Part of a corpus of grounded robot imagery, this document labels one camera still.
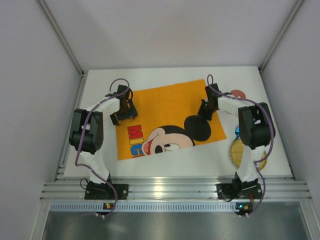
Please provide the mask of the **pink plastic cup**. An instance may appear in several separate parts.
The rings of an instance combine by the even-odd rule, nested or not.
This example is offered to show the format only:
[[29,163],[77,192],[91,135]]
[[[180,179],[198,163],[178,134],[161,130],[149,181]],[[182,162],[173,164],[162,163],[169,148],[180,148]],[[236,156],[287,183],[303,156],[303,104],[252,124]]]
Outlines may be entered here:
[[246,94],[239,89],[231,90],[230,94],[232,95],[233,99],[246,99],[247,98]]

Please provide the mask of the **orange Mickey Mouse placemat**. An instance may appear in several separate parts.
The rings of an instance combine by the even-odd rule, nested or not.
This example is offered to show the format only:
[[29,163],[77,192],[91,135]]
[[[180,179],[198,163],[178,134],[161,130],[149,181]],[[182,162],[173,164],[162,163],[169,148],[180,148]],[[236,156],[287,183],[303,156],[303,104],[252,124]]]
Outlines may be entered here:
[[205,102],[204,79],[136,90],[133,103],[138,116],[116,126],[118,160],[145,157],[195,147],[227,138],[219,116],[201,119]]

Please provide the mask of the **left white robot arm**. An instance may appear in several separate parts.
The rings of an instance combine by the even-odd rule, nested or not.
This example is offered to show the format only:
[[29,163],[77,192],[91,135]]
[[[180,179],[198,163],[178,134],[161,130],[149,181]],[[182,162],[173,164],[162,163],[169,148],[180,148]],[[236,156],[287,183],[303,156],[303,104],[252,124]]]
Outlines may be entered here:
[[89,181],[110,184],[111,174],[105,166],[101,148],[104,143],[104,121],[110,118],[114,126],[135,119],[138,112],[133,103],[133,91],[119,85],[116,92],[87,108],[77,108],[72,115],[69,144],[76,150],[75,165],[89,170]]

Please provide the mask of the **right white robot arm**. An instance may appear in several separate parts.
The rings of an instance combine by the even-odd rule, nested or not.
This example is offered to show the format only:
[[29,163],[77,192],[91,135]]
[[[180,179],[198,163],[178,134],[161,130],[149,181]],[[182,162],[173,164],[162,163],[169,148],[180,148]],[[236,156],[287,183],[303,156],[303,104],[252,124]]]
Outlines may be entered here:
[[263,153],[268,151],[268,157],[274,143],[275,129],[268,104],[222,93],[216,83],[207,85],[205,92],[207,99],[201,101],[198,117],[210,121],[213,113],[218,110],[237,117],[239,138],[244,149],[235,178],[242,183],[255,181]]

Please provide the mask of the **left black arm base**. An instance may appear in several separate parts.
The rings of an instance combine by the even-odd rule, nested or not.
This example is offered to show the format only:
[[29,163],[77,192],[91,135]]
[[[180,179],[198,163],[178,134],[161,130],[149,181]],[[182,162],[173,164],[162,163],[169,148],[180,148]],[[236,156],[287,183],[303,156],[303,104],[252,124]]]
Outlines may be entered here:
[[87,178],[82,178],[79,183],[84,190],[85,200],[126,200],[129,194],[128,184],[94,183]]

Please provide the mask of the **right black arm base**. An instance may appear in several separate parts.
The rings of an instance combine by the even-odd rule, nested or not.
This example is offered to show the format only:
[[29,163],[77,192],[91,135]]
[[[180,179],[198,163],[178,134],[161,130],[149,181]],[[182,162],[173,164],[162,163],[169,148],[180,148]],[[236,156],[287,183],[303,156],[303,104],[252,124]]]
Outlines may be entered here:
[[257,178],[252,181],[241,181],[237,173],[231,183],[219,183],[216,185],[216,189],[218,199],[226,202],[238,199],[249,200],[251,197],[260,199],[263,193]]

